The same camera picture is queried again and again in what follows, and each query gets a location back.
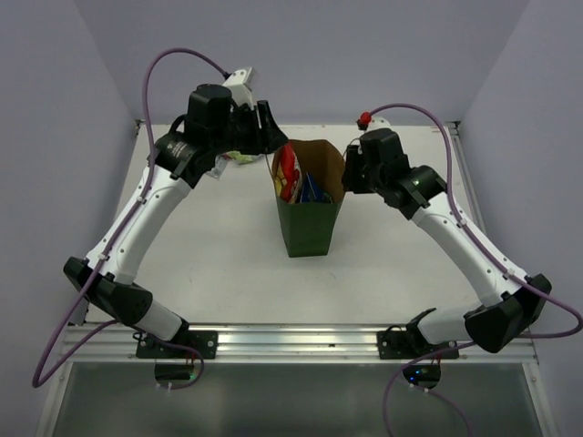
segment snack bag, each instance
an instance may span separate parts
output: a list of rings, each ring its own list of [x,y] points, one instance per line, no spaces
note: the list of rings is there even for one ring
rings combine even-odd
[[[280,198],[288,203],[295,203],[302,187],[302,170],[290,143],[283,146],[273,182],[275,192]]]
[[[227,155],[229,159],[235,161],[237,164],[249,164],[261,158],[261,155],[242,155],[240,152],[236,150],[232,152],[227,152],[225,153],[225,155]]]
[[[310,173],[306,173],[303,178],[302,193],[298,203],[310,202],[332,203],[332,198],[328,193],[318,187],[318,184],[316,184],[316,181]]]

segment glass panel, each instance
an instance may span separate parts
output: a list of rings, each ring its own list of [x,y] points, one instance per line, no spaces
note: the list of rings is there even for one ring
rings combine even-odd
[[[381,401],[396,366],[218,364],[184,391],[157,391],[151,363],[78,363],[56,437],[385,435]],[[437,390],[453,399],[475,436],[540,436],[522,366],[445,365]],[[394,386],[398,436],[466,437],[447,404]]]

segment white table surface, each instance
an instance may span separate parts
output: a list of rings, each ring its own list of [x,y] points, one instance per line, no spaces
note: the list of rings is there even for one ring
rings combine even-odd
[[[156,126],[155,138],[168,127]],[[290,138],[325,138],[344,150],[354,126],[284,126]],[[393,127],[412,165],[445,178],[445,149],[431,127]],[[121,205],[146,164],[138,141]],[[455,194],[469,214],[457,161]],[[264,160],[229,163],[219,180],[203,177],[176,208],[144,258],[136,280],[190,322],[392,323],[422,310],[475,301],[469,283],[439,247],[376,195],[347,194],[330,253],[290,259],[281,237]],[[91,306],[87,321],[110,317]]]

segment lavender wall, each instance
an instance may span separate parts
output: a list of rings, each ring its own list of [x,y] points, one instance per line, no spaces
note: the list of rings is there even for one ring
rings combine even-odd
[[[583,310],[583,3],[532,0],[462,123],[462,142],[493,240],[553,294]],[[573,318],[547,306],[538,332]],[[537,342],[562,435],[583,429],[583,335]]]
[[[351,122],[391,101],[459,120],[527,0],[75,0],[120,94],[141,117],[139,83],[171,46],[204,51],[227,69],[253,65],[259,96],[286,122]],[[169,122],[190,91],[220,81],[187,56],[153,76],[153,119]],[[393,121],[415,119],[393,113]]]
[[[69,0],[0,2],[0,435],[33,435],[31,377],[75,297],[61,273],[113,218],[133,120]]]

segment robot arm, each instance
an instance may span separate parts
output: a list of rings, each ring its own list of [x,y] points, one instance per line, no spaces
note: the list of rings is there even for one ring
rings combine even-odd
[[[64,271],[80,290],[97,263],[104,260],[87,299],[119,322],[174,344],[188,344],[189,324],[134,283],[139,265],[174,208],[215,165],[215,157],[238,150],[246,155],[270,153],[287,142],[275,124],[269,104],[255,102],[251,93],[254,71],[243,68],[222,86],[202,85],[189,97],[184,132],[174,123],[156,142],[156,166],[147,194],[142,198],[148,168],[136,191],[110,231],[85,259],[70,258]],[[109,255],[105,246],[128,211],[141,204],[117,238]]]
[[[355,194],[377,193],[391,208],[424,230],[464,273],[481,306],[429,309],[411,320],[404,330],[389,330],[387,341],[404,344],[422,355],[450,340],[473,340],[490,352],[498,352],[532,324],[544,301],[503,274],[466,235],[453,215],[446,184],[428,166],[411,168],[398,135],[377,124],[349,146],[343,183]],[[546,294],[551,286],[543,275],[530,278],[510,261],[457,206],[465,222],[486,248],[509,271]]]

